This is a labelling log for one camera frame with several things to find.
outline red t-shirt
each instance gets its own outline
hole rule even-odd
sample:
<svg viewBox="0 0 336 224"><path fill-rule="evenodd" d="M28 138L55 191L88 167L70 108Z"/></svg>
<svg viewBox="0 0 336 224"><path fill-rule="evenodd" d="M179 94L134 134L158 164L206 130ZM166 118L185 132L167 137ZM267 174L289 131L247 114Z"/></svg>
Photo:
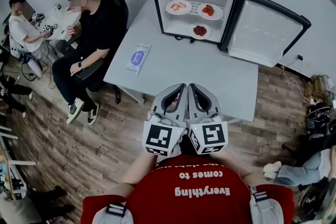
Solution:
<svg viewBox="0 0 336 224"><path fill-rule="evenodd" d="M295 211L292 191L277 185L260 185L257 190L280 203L285 224L290 224ZM85 198L81 224L92 224L97 211L123 201L116 195ZM135 224L251 224L249 201L249 188L229 168L210 159L179 155L143 178L126 199L126 207Z"/></svg>

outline person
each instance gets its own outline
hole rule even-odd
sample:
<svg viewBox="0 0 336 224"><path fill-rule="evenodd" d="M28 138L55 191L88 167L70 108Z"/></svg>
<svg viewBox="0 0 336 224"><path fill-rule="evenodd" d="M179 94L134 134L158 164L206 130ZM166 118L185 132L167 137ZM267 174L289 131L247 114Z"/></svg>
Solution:
<svg viewBox="0 0 336 224"><path fill-rule="evenodd" d="M86 88L102 81L120 42L118 17L113 16L106 0L69 0L71 6L82 10L79 22L67 28L68 35L78 35L77 49L58 59L53 67L55 84L69 106L67 124L70 124L81 111L88 112L88 123L94 124L99 105L93 102ZM103 65L88 78L81 80L76 74L94 62L103 59Z"/></svg>
<svg viewBox="0 0 336 224"><path fill-rule="evenodd" d="M26 117L26 106L16 101L12 94L27 95L31 100L33 98L33 91L31 88L14 84L6 80L5 75L0 72L0 98L9 106L9 110L15 109L22 113L22 117Z"/></svg>
<svg viewBox="0 0 336 224"><path fill-rule="evenodd" d="M249 186L279 202L284 224L291 223L295 206L290 189L255 175L228 150L207 156L192 150L191 155L186 149L193 146L185 135L180 146L181 155L158 164L156 155L143 151L117 186L83 200L80 223L252 224ZM110 204L121 208L125 219L108 221Z"/></svg>
<svg viewBox="0 0 336 224"><path fill-rule="evenodd" d="M329 181L336 178L336 146L315 153L302 167L282 165L281 162L267 164L265 176L272 178L274 184L282 186L299 186L317 183L324 177Z"/></svg>
<svg viewBox="0 0 336 224"><path fill-rule="evenodd" d="M23 4L26 0L9 0L12 10L9 17L9 32L12 38L31 55L39 60L48 60L53 64L57 60L52 46L43 38L48 37L50 32L40 33L22 14Z"/></svg>
<svg viewBox="0 0 336 224"><path fill-rule="evenodd" d="M66 194L57 186L46 193L29 189L21 200L8 200L4 196L0 199L0 218L7 224L45 224L73 211L72 205L55 206L55 200Z"/></svg>

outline mini fridge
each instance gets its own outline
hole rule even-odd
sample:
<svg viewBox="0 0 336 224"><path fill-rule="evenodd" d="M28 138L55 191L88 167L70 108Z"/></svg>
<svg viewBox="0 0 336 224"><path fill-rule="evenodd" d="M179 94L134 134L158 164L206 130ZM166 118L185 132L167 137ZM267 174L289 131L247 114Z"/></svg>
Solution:
<svg viewBox="0 0 336 224"><path fill-rule="evenodd" d="M161 32L274 66L311 26L270 0L155 0Z"/></svg>

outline white marker cube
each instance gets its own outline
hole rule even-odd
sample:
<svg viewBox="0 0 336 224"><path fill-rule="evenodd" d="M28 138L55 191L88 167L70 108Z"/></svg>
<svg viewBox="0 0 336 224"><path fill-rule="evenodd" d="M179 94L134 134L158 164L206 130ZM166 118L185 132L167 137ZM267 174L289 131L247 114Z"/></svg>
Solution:
<svg viewBox="0 0 336 224"><path fill-rule="evenodd" d="M171 156L184 133L185 128L168 126L161 123L144 122L142 147L147 152Z"/></svg>
<svg viewBox="0 0 336 224"><path fill-rule="evenodd" d="M197 154L218 152L228 145L227 122L191 124L190 137Z"/></svg>

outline white plate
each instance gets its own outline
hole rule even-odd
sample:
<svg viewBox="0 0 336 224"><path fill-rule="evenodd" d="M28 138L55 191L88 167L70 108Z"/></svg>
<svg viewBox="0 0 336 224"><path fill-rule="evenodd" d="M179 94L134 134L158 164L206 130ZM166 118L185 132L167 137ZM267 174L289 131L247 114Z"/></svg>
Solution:
<svg viewBox="0 0 336 224"><path fill-rule="evenodd" d="M183 3L184 5L186 5L185 8L180 8L179 10L175 11L171 8L171 6L173 4L178 4L179 2ZM191 4L190 2L186 1L186 0L171 0L168 2L168 4L166 5L166 11L169 12L170 14L174 14L174 15L184 15L187 14L191 11Z"/></svg>
<svg viewBox="0 0 336 224"><path fill-rule="evenodd" d="M211 5L211 7L214 9L214 13L212 16L209 16L208 13L202 11L203 8L206 7L206 5ZM208 20L219 20L224 16L223 10L220 7L213 4L202 4L201 6L198 6L197 12L200 16Z"/></svg>
<svg viewBox="0 0 336 224"><path fill-rule="evenodd" d="M205 27L206 33L205 33L204 36L198 36L198 35L196 35L194 33L194 28L196 26L203 26L203 27ZM195 38L195 39L208 39L210 37L210 35L211 35L211 29L210 29L210 27L208 25L205 25L205 24L192 24L192 25L189 26L188 32L189 32L189 35L191 37Z"/></svg>

